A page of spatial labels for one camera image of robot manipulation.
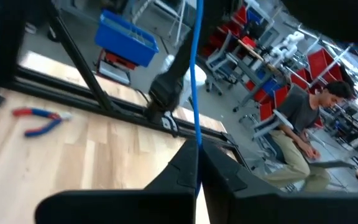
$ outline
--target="blue handle pliers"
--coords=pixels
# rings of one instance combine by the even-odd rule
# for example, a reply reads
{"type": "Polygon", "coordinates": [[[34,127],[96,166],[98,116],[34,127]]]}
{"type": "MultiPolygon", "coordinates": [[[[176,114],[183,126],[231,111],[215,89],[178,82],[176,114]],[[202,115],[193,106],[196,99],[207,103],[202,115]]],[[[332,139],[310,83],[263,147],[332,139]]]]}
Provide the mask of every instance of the blue handle pliers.
{"type": "Polygon", "coordinates": [[[63,120],[70,119],[71,114],[70,113],[53,113],[46,110],[41,109],[35,109],[35,108],[19,108],[16,110],[13,110],[12,114],[14,116],[28,116],[28,115],[36,115],[41,116],[44,118],[50,118],[52,119],[51,122],[46,124],[45,126],[42,126],[40,128],[34,128],[34,129],[28,129],[24,132],[25,137],[36,137],[43,135],[50,130],[52,130],[54,127],[56,127],[58,124],[60,124],[63,120]]]}

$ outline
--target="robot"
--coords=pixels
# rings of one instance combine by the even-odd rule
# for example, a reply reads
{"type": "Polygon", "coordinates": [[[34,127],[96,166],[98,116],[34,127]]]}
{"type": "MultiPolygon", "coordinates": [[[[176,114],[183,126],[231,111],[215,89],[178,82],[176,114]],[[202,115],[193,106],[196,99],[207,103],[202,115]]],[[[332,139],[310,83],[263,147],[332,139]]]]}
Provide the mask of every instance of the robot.
{"type": "Polygon", "coordinates": [[[285,59],[294,56],[295,52],[298,50],[296,45],[304,38],[305,35],[298,31],[288,35],[283,42],[272,49],[272,51],[265,57],[265,61],[272,64],[274,67],[280,66],[285,59]]]}

